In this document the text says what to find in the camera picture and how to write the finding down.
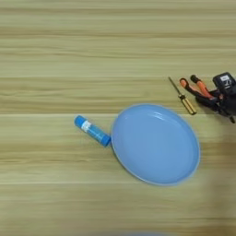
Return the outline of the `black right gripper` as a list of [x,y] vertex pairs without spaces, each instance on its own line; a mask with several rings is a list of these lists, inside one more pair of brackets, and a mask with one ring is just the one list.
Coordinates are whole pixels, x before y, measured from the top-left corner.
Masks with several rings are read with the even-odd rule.
[[230,94],[218,93],[217,97],[207,98],[205,96],[196,96],[195,100],[210,108],[218,109],[218,113],[227,116],[233,117],[236,115],[236,92],[233,91]]

